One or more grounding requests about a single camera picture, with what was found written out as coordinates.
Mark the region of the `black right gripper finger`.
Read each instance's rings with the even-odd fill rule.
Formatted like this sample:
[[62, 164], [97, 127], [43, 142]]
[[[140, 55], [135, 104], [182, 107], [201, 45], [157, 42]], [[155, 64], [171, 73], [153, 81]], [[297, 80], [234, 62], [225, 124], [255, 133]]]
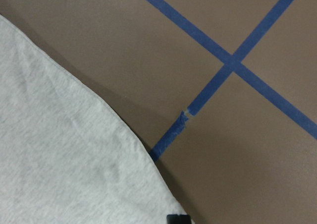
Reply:
[[191, 217], [184, 214], [169, 214], [166, 220], [167, 224], [191, 224]]

